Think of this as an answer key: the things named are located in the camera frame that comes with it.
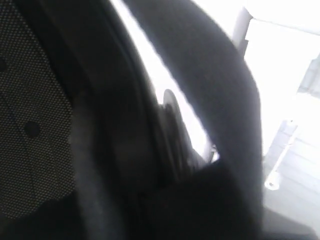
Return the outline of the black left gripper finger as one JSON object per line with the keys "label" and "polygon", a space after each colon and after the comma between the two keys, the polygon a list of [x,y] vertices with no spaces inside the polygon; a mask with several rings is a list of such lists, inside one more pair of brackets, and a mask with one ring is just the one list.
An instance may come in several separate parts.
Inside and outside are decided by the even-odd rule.
{"label": "black left gripper finger", "polygon": [[263,231],[260,96],[236,47],[190,0],[125,2],[192,105],[220,158],[146,200],[156,240],[314,240]]}

